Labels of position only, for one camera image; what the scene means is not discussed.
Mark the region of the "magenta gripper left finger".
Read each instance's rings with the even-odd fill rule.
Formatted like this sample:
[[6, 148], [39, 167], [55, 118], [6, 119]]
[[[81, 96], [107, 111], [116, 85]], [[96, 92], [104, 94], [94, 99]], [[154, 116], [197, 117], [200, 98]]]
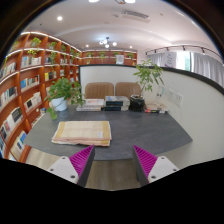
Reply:
[[67, 157], [60, 157], [47, 171], [67, 181], [84, 187], [95, 156], [93, 145]]

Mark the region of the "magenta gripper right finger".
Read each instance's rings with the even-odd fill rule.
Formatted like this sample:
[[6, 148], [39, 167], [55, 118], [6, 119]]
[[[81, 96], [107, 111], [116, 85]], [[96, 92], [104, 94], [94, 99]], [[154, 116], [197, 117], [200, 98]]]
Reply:
[[137, 180], [141, 186], [178, 171], [178, 168], [166, 156], [157, 157], [136, 145], [133, 146], [133, 159]]

